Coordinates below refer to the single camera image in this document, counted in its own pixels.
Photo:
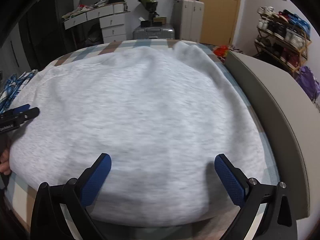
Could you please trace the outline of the person's left hand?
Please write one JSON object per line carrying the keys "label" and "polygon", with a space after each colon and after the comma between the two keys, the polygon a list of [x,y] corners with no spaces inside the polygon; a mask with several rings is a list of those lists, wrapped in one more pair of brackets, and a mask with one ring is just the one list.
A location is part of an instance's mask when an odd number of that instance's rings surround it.
{"label": "person's left hand", "polygon": [[10,151],[8,148],[6,148],[2,153],[0,157],[0,172],[4,175],[9,175],[11,174],[11,169],[10,169],[10,164],[9,164],[9,156],[10,156]]}

